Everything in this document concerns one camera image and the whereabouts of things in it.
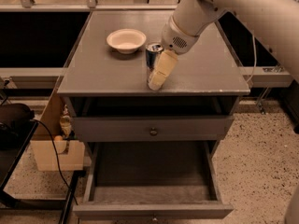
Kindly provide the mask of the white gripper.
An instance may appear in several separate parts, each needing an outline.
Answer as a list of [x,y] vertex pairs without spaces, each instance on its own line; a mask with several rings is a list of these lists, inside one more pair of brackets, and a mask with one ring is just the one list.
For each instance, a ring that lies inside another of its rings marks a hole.
[[165,50],[158,55],[149,75],[148,86],[151,90],[159,90],[176,64],[178,54],[187,53],[199,38],[199,29],[186,22],[180,27],[171,16],[162,30],[162,44]]

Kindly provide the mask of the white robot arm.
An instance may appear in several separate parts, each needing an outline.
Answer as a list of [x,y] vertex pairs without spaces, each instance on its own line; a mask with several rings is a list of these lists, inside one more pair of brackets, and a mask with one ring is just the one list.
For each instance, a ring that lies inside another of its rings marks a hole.
[[[197,42],[208,25],[226,12],[232,13],[253,36],[271,51],[271,54],[292,75],[299,78],[299,4],[294,0],[181,0],[162,31],[166,46],[163,65],[170,68],[173,54],[184,54]],[[255,180],[239,177],[243,187],[251,191],[251,202],[246,203],[246,213],[232,224],[298,224],[298,193],[281,210],[280,195],[284,189],[279,185],[265,185],[264,175],[279,176],[285,170],[282,162],[277,169],[257,170],[257,167],[278,160],[277,145],[282,143],[282,134],[269,129],[276,122],[262,120],[254,122],[246,132],[241,132],[242,144],[256,150],[250,165]]]

